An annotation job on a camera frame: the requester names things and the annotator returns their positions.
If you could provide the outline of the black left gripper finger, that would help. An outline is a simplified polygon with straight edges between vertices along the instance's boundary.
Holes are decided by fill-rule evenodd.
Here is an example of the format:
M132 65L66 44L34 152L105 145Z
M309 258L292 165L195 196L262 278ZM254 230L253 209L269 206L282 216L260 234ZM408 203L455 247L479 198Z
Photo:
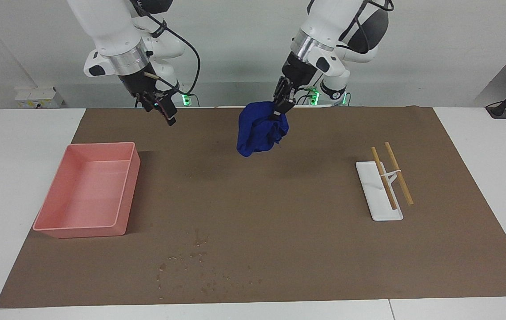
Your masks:
M279 117L286 115L296 104L295 91L292 82L279 83Z
M281 76L275 88L273 103L279 105L287 97L287 77Z

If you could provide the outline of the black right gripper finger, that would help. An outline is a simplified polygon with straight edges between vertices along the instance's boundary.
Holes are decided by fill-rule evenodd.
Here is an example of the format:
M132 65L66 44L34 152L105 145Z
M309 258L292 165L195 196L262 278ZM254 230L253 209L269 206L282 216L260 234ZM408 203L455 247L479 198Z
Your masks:
M173 103L172 92L156 92L155 93L155 109L161 113L169 126L176 123L175 115L177 109Z
M142 93L142 107L146 112L161 111L159 96L155 92Z

